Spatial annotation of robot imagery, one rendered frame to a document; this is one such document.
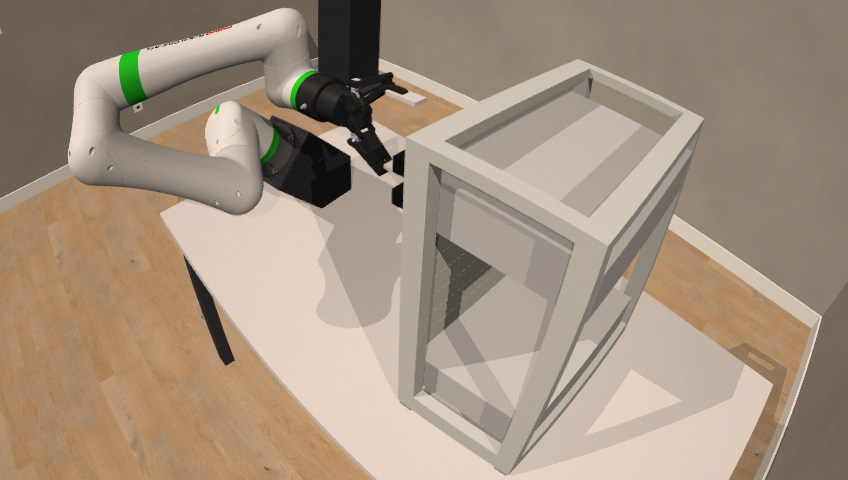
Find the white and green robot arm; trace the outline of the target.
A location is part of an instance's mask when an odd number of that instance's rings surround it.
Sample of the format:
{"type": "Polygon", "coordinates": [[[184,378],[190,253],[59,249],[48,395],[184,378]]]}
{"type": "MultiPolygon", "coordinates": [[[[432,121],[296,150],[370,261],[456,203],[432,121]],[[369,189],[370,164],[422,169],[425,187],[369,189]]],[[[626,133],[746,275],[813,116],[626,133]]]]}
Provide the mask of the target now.
{"type": "Polygon", "coordinates": [[[316,112],[319,95],[331,84],[346,85],[312,68],[305,17],[280,8],[87,67],[74,88],[71,172],[86,185],[161,192],[232,215],[250,212],[262,197],[263,176],[282,172],[294,155],[290,127],[224,102],[207,121],[206,156],[125,133],[120,111],[197,77],[258,60],[274,105],[327,122],[316,112]]]}

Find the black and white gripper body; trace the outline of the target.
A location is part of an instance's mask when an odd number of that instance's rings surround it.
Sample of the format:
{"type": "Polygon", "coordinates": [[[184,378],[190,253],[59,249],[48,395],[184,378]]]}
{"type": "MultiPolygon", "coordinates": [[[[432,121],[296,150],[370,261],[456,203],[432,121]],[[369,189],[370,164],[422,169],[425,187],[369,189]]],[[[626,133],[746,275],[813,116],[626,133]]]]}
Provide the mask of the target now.
{"type": "Polygon", "coordinates": [[[360,130],[363,130],[372,123],[372,108],[370,104],[364,105],[352,113],[348,113],[347,111],[348,107],[364,98],[360,91],[359,96],[360,98],[351,92],[351,88],[349,87],[338,83],[331,84],[319,95],[316,103],[316,112],[320,118],[336,126],[346,127],[352,133],[354,131],[349,127],[347,120],[353,118],[360,130]]]}

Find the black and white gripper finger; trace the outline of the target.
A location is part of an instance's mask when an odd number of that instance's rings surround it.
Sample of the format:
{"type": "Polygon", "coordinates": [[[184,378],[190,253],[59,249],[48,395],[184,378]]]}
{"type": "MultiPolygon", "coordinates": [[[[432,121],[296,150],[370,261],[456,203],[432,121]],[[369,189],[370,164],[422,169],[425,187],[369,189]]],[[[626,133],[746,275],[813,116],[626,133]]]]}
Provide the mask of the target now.
{"type": "MultiPolygon", "coordinates": [[[[351,132],[351,137],[347,139],[348,145],[353,147],[361,155],[378,176],[382,176],[387,172],[395,174],[393,172],[393,159],[376,135],[373,124],[371,123],[367,127],[367,131],[362,132],[353,118],[348,119],[347,123],[355,132],[351,132]]],[[[402,176],[399,177],[404,179],[402,176]]]]}
{"type": "Polygon", "coordinates": [[[372,102],[376,101],[378,98],[380,98],[383,95],[390,96],[392,98],[395,98],[399,101],[402,101],[402,102],[407,103],[407,104],[414,106],[414,107],[426,102],[426,100],[427,100],[426,97],[421,96],[419,94],[416,94],[414,92],[407,90],[406,88],[403,88],[403,87],[396,85],[392,80],[392,78],[394,77],[392,72],[388,72],[388,73],[384,73],[384,74],[380,74],[380,75],[372,76],[374,78],[356,77],[354,79],[347,81],[347,86],[351,87],[351,92],[355,93],[358,98],[360,98],[359,89],[361,89],[362,87],[372,85],[372,84],[382,83],[382,87],[379,87],[379,89],[375,90],[374,92],[370,93],[369,95],[367,95],[363,99],[357,101],[356,103],[354,103],[353,105],[348,107],[347,108],[348,113],[352,113],[352,112],[358,110],[359,108],[361,108],[364,105],[371,104],[372,102]],[[382,75],[382,76],[380,76],[380,75],[382,75]],[[366,79],[366,80],[363,80],[363,79],[366,79]],[[381,93],[383,93],[383,94],[381,94],[381,93]]]}

